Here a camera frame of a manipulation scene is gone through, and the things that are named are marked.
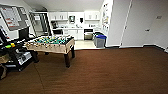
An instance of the refrigerator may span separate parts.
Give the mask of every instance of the refrigerator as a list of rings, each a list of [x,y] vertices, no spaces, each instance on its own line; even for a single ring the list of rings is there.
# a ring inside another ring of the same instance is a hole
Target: refrigerator
[[[51,35],[47,13],[30,13],[29,16],[36,37]]]

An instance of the bulletin board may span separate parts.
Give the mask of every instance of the bulletin board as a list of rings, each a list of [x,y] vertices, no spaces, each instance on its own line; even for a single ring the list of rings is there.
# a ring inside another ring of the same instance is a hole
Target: bulletin board
[[[10,31],[29,26],[26,11],[23,7],[0,4],[0,13]]]

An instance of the white cabinet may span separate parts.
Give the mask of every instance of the white cabinet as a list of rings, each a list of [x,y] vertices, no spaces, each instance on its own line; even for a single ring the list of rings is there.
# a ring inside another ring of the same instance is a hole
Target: white cabinet
[[[75,40],[84,40],[84,30],[68,30],[69,35],[73,36]]]
[[[78,40],[84,40],[84,30],[78,30]]]
[[[69,16],[75,16],[75,24],[81,24],[80,18],[84,19],[84,12],[68,12],[68,17]]]
[[[74,37],[74,40],[78,40],[77,30],[68,30],[69,34]]]
[[[68,13],[67,12],[49,12],[49,19],[57,20],[57,21],[68,20]]]
[[[48,15],[50,20],[55,20],[55,12],[49,12]]]
[[[100,12],[99,11],[85,12],[85,20],[100,20]]]
[[[56,20],[68,20],[67,12],[55,12],[55,15]]]

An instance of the countertop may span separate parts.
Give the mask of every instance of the countertop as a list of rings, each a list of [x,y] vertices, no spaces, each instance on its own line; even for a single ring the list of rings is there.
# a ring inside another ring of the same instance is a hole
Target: countertop
[[[52,29],[52,30],[59,30],[59,29],[63,29],[63,30],[82,30],[82,29],[94,29],[94,28],[99,28],[99,27],[85,27],[85,28],[56,28],[56,29]]]

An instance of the microwave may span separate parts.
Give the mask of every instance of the microwave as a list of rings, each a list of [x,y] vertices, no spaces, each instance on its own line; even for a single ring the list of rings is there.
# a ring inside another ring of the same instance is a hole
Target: microwave
[[[53,34],[54,35],[63,35],[63,30],[62,29],[53,30]]]

